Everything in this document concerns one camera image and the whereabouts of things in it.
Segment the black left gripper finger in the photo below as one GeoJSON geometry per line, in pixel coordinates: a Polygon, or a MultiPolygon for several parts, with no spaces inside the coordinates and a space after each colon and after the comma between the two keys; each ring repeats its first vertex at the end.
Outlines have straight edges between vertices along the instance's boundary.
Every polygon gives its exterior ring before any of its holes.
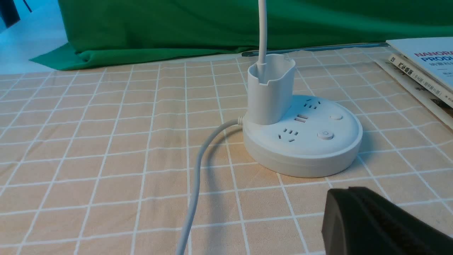
{"type": "Polygon", "coordinates": [[[327,191],[322,221],[327,255],[451,255],[451,237],[367,187],[327,191]]]}

